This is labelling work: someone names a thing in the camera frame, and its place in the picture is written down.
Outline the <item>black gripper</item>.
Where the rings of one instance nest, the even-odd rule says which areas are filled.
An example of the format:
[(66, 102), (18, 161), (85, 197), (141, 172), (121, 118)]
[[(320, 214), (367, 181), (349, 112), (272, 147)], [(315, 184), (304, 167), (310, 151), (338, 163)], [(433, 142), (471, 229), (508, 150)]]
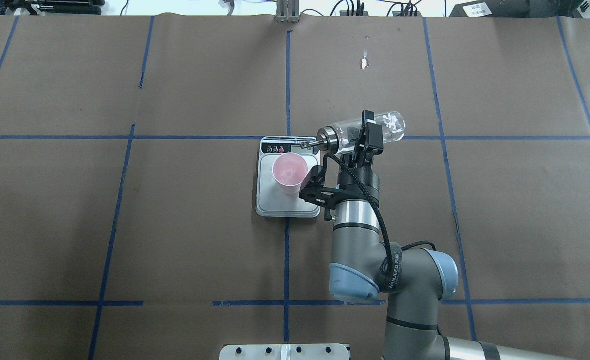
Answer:
[[(380, 177), (373, 162), (384, 152), (384, 129), (374, 121), (375, 113), (363, 110), (352, 154), (338, 157), (325, 152), (322, 164), (314, 166), (302, 182), (298, 198), (321, 208), (337, 208), (342, 202), (356, 200), (380, 207)], [(340, 167), (336, 187), (326, 186), (329, 160)]]

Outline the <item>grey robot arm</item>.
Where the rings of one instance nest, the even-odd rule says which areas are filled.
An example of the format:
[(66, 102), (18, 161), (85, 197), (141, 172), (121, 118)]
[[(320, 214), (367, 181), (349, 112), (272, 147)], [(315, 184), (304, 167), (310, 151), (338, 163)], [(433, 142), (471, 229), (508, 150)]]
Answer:
[(330, 294), (352, 305), (388, 295), (384, 360), (553, 360), (550, 354), (447, 337), (439, 330), (440, 303), (457, 291), (457, 264), (429, 241), (392, 242), (380, 210), (373, 162), (385, 144), (404, 134), (398, 112), (363, 111), (361, 119), (325, 126), (316, 140), (301, 145), (324, 153), (298, 196), (322, 208), (325, 221), (334, 224)]

